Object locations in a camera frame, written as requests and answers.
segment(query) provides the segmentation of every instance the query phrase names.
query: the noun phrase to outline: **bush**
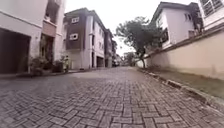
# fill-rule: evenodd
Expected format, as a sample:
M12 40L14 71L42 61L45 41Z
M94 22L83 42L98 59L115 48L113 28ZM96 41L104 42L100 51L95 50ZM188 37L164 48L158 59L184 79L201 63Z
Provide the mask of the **bush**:
M53 63L52 72L54 72L54 73L63 72L63 62L55 61Z
M31 58L30 60L30 73L33 76L41 76L43 75L43 68L47 63L46 59L41 57Z

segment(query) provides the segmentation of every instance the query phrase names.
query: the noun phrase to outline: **roof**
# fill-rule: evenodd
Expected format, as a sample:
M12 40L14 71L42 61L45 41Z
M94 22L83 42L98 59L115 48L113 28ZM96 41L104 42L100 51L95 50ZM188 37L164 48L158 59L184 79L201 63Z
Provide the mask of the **roof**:
M112 32L110 31L110 29L106 29L106 32L110 34L110 36L113 38L113 34Z
M164 8L188 10L188 7L189 6L185 5L185 4L171 3L171 2L160 2L151 21L155 21L159 17L160 13L162 12L162 10Z
M104 31L106 31L106 28L103 22L101 21L100 17L97 15L97 13L94 10L89 11L87 8L80 8L80 9L65 13L65 17L70 17L70 16L73 16L74 14L80 14L80 13L93 16L94 20L102 27Z

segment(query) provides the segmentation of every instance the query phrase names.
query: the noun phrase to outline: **grass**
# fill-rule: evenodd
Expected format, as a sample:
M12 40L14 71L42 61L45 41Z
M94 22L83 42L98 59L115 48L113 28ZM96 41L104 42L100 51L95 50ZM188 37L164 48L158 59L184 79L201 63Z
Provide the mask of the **grass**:
M166 79L170 79L189 87L195 88L207 94L224 99L224 81L208 78L204 76L171 72L171 71L153 71Z

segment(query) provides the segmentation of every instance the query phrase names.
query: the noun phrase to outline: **interlocking paver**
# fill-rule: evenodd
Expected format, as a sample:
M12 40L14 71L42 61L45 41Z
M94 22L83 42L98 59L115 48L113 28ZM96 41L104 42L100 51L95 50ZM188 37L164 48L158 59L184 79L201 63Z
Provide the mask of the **interlocking paver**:
M173 122L171 117L156 117L154 118L156 123L170 123Z
M224 114L133 68L0 80L1 128L223 128Z
M64 125L67 122L66 120L58 118L58 117L54 117L50 121L58 125Z

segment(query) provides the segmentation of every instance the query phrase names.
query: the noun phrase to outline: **rooftop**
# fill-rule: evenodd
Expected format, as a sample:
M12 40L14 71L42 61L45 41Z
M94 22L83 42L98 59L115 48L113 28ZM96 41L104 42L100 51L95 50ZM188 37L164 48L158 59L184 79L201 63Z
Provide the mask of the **rooftop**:
M100 17L98 16L98 14L96 13L95 10L88 10L87 8L80 8L80 9L65 13L65 18L72 17L76 14L84 14L86 16L88 16L88 15L93 16L94 20L102 27L102 29L104 31L106 31L106 28L105 28L103 22L101 21Z
M189 10L189 5L180 4L180 3L171 3L171 2L160 2L151 21L155 21L164 8Z

